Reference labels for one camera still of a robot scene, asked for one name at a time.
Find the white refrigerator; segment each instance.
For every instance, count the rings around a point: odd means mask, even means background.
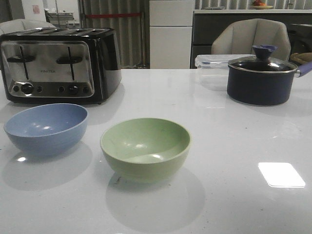
[[[151,69],[190,68],[194,0],[150,1]]]

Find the pot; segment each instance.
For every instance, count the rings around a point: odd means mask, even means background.
[[[228,62],[228,95],[238,101],[272,106],[289,99],[293,78],[312,70],[312,62],[301,66],[270,58],[276,46],[253,46],[256,56],[237,58]]]

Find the chair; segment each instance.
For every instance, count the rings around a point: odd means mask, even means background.
[[[254,54],[252,45],[276,45],[271,57],[288,60],[291,44],[284,23],[248,19],[230,24],[213,42],[212,54]]]
[[[55,28],[55,26],[44,21],[15,19],[0,23],[0,35],[34,28]]]

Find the pot lid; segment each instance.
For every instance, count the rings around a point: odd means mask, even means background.
[[[290,73],[297,70],[297,65],[277,58],[270,58],[277,49],[273,45],[253,45],[255,56],[232,59],[228,65],[232,68],[256,73]]]

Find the plastic food container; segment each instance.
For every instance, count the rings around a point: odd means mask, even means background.
[[[195,66],[199,82],[214,91],[226,91],[229,75],[228,61],[251,54],[237,55],[197,55]]]

